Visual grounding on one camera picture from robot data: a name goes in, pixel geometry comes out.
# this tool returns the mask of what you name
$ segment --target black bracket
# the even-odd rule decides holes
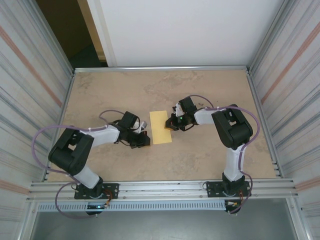
[[[103,183],[102,193],[97,198],[90,197],[90,189],[80,184],[75,188],[74,199],[109,199],[110,196],[104,190],[109,190],[112,193],[112,199],[117,199],[119,194],[119,183]]]
[[[249,194],[249,182],[245,181],[244,184],[232,195],[228,195],[225,192],[222,181],[207,181],[206,182],[206,193],[208,198],[221,198],[221,197],[241,197],[241,192],[243,197],[248,196]]]

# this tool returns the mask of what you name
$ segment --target marble-pattern surface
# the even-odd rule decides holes
[[[129,111],[150,122],[149,112],[166,110],[190,94],[207,97],[215,106],[237,104],[257,115],[246,74],[232,71],[141,71],[77,73],[64,117],[64,124],[98,127],[107,109]],[[193,97],[197,107],[205,100]],[[114,121],[118,113],[105,113]],[[256,123],[246,115],[256,132]],[[151,126],[146,128],[152,138]],[[187,132],[171,132],[172,142],[131,149],[104,144],[91,150],[87,164],[105,181],[170,181],[220,179],[225,168],[226,148],[213,125],[199,125]],[[274,178],[263,131],[245,152],[244,170],[253,178]],[[68,181],[50,173],[49,181]]]

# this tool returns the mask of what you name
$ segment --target yellow block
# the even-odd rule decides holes
[[[168,120],[167,111],[150,112],[153,144],[165,144],[172,142],[171,130],[165,129],[166,120]]]

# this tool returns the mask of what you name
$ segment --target white panel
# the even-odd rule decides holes
[[[246,65],[283,0],[88,2],[103,50],[111,42],[122,67]]]

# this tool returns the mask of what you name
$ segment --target purple cable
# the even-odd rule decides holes
[[[223,107],[215,107],[215,108],[206,108],[205,110],[207,110],[207,111],[216,111],[216,110],[222,110],[222,109],[236,109],[236,110],[243,111],[243,112],[249,114],[251,117],[253,117],[253,119],[256,122],[256,126],[257,126],[257,130],[256,130],[255,135],[253,136],[253,138],[250,139],[250,141],[248,141],[245,145],[243,145],[243,147],[241,148],[241,152],[239,154],[238,169],[239,169],[240,173],[242,173],[243,175],[246,175],[246,176],[248,176],[250,178],[250,189],[249,189],[248,196],[246,196],[246,198],[240,204],[240,206],[238,206],[236,209],[230,211],[230,213],[233,214],[234,212],[239,210],[246,203],[246,201],[248,200],[248,198],[249,198],[249,196],[251,194],[252,188],[253,188],[254,181],[253,181],[252,177],[248,173],[246,173],[246,172],[241,170],[241,158],[242,158],[243,150],[258,137],[258,135],[260,133],[260,122],[259,122],[258,118],[252,112],[250,112],[250,111],[248,111],[248,110],[246,110],[246,109],[244,109],[242,107],[223,106]]]
[[[202,99],[206,100],[211,105],[212,108],[214,108],[214,105],[211,103],[211,101],[208,98],[204,97],[204,96],[197,95],[197,94],[192,94],[192,95],[186,96],[186,98],[187,97],[199,97],[199,98],[202,98]]]
[[[107,112],[115,112],[115,113],[119,113],[119,114],[124,115],[124,113],[123,113],[122,111],[118,111],[118,110],[114,110],[114,109],[105,110],[105,111],[101,112],[101,113],[99,114],[99,118],[102,119],[103,121],[105,121],[105,123],[106,123],[107,126],[109,125],[109,122],[107,121],[107,119],[105,119],[105,118],[102,116],[102,114],[107,113]]]
[[[61,192],[61,190],[68,186],[68,185],[71,185],[71,184],[77,184],[77,182],[75,181],[71,181],[71,182],[68,182],[64,185],[62,185],[62,187],[60,187],[60,189],[56,192],[56,195],[55,195],[55,198],[54,198],[54,204],[55,204],[55,208],[58,210],[59,213],[61,213],[63,216],[69,218],[69,219],[89,219],[91,217],[93,217],[94,215],[91,215],[91,216],[73,216],[73,215],[69,215],[63,211],[61,211],[61,209],[59,208],[58,206],[58,196],[59,196],[59,193]]]
[[[60,170],[55,170],[55,169],[52,169],[50,167],[47,167],[46,165],[44,165],[39,160],[39,158],[36,155],[36,149],[35,149],[35,144],[36,144],[37,137],[42,132],[44,132],[45,130],[48,130],[48,129],[73,129],[73,130],[79,130],[79,131],[83,131],[83,132],[96,132],[96,131],[104,130],[107,127],[108,126],[102,126],[102,127],[97,127],[97,128],[80,128],[80,127],[68,126],[68,125],[50,125],[50,126],[46,126],[44,128],[41,128],[39,131],[37,131],[36,134],[32,138],[32,142],[31,142],[31,153],[32,153],[32,156],[33,156],[34,160],[39,164],[40,167],[42,167],[42,168],[44,168],[44,169],[46,169],[48,171],[51,171],[51,172],[60,173],[60,174],[66,174],[70,178],[72,178],[74,181],[78,182],[77,179],[75,179],[73,176],[69,175],[67,172],[60,171]]]

